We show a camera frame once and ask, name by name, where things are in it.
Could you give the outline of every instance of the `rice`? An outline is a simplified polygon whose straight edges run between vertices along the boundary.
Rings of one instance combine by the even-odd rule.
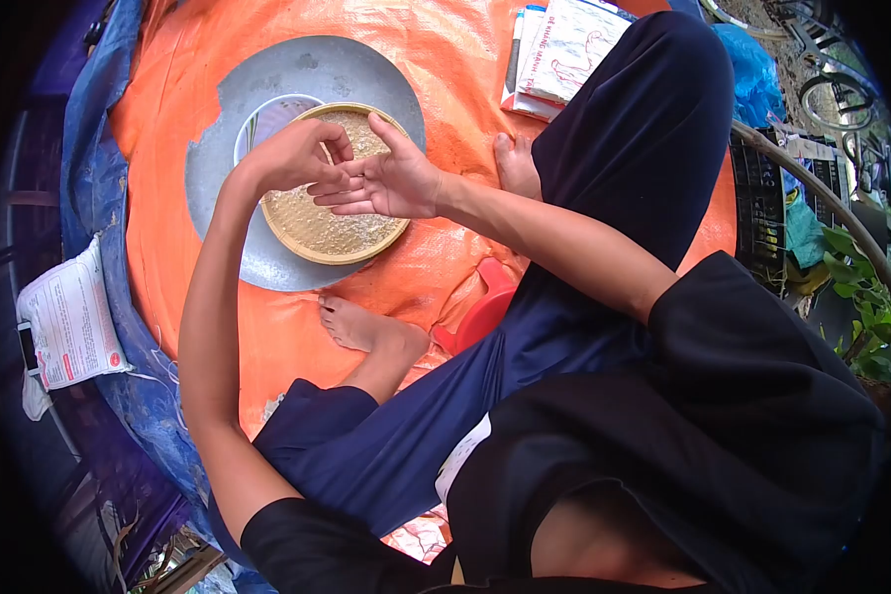
[[[365,114],[332,111],[319,119],[344,127],[356,159],[390,150],[369,129]],[[382,215],[337,217],[329,208],[314,204],[307,187],[303,185],[288,192],[273,190],[265,194],[261,201],[266,202],[269,222],[278,236],[289,236],[313,252],[324,255],[356,254],[380,244],[400,225],[399,219]]]

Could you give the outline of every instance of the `forearm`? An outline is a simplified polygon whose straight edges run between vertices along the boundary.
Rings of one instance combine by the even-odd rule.
[[[604,305],[646,324],[677,275],[618,230],[579,213],[445,174],[439,212],[526,255]]]
[[[181,315],[178,378],[195,438],[206,425],[238,425],[238,272],[253,188],[238,169],[221,186]]]

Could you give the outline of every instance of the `right hand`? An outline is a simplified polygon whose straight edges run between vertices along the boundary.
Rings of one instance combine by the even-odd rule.
[[[335,215],[437,217],[444,174],[395,126],[376,113],[369,114],[368,122],[391,152],[340,163],[337,168],[349,174],[349,181],[310,185],[313,203],[329,206]]]

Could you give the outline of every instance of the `blue plastic bag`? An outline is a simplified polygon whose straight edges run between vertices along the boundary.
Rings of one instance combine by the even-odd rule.
[[[733,61],[737,93],[733,117],[756,128],[769,125],[766,116],[770,111],[779,120],[784,120],[786,108],[772,57],[736,25],[713,25],[713,32],[723,41],[726,53]]]

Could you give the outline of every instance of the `orange tarp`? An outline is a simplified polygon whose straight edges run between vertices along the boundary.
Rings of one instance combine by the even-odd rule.
[[[545,125],[500,111],[499,93],[515,13],[507,0],[153,0],[130,84],[111,122],[129,161],[129,278],[136,307],[169,356],[201,242],[188,216],[184,163],[189,141],[220,113],[218,83],[251,54],[302,35],[342,35],[389,58],[419,97],[428,158],[440,168],[498,184],[492,138],[537,135]],[[637,15],[663,0],[618,2]],[[733,253],[736,212],[728,162],[710,211],[681,269],[716,249]],[[415,220],[403,237],[352,277],[327,289],[370,311],[429,329],[454,329],[485,293],[476,264],[494,255],[516,279],[527,260],[448,220]],[[317,293],[278,293],[241,282],[240,420],[252,438],[266,402],[300,376],[328,387],[363,354],[333,343],[320,326]],[[445,360],[436,347],[405,383]]]

